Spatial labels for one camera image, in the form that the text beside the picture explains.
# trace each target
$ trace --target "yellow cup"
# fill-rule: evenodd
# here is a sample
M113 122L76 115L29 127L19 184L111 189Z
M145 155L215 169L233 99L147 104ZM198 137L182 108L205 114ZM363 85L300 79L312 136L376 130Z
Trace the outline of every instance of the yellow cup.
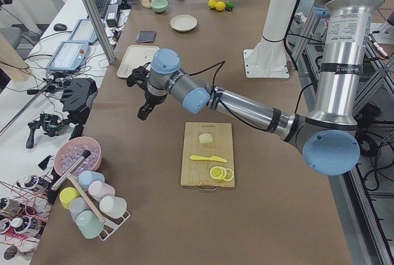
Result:
M81 197L81 195L74 187L64 188L59 196L60 203L67 210L69 209L70 203L77 197Z

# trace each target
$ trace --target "black keyboard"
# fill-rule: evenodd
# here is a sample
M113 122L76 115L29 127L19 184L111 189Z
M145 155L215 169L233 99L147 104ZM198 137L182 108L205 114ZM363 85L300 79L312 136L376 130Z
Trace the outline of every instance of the black keyboard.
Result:
M100 18L105 18L105 14L107 14L110 1L111 0L94 0L98 13L100 14Z

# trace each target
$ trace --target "yellow knife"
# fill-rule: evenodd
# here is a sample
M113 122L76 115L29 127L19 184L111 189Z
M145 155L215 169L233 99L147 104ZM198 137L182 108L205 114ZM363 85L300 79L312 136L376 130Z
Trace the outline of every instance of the yellow knife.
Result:
M207 160L207 161L217 161L217 162L227 162L226 159L219 157L219 156L199 156L199 155L190 155L190 160Z

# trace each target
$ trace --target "computer mouse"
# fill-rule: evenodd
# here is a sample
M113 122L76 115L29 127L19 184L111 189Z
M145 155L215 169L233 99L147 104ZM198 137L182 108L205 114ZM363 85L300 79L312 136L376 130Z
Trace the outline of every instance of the computer mouse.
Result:
M54 25L54 31L66 31L67 26L64 23L57 23Z

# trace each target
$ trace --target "lime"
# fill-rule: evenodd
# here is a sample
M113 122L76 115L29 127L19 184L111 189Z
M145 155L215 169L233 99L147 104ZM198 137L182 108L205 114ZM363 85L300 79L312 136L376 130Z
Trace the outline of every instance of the lime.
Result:
M209 0L208 1L208 7L210 9L215 9L216 3L217 3L217 0Z
M223 1L219 1L216 3L215 8L217 11L223 11L226 8L226 4Z
M231 168L226 168L226 176L223 178L223 181L230 182L234 179L234 171Z
M233 1L227 1L226 8L231 11L234 8L234 2Z
M226 176L226 169L223 166L214 166L209 171L211 178L215 180L222 180Z

